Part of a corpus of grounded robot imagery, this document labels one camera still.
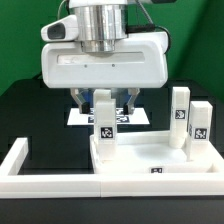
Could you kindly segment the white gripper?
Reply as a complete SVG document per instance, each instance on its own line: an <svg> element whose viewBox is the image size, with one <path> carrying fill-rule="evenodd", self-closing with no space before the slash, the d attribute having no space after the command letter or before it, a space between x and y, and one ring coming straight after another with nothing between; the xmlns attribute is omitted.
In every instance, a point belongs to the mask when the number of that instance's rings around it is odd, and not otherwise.
<svg viewBox="0 0 224 224"><path fill-rule="evenodd" d="M77 88L128 88L124 114L133 114L139 88L160 88L168 79L164 32L134 33L114 42L111 52L85 52L78 40L77 17L67 16L41 29L42 75L50 88L71 88L81 114L88 102Z"/></svg>

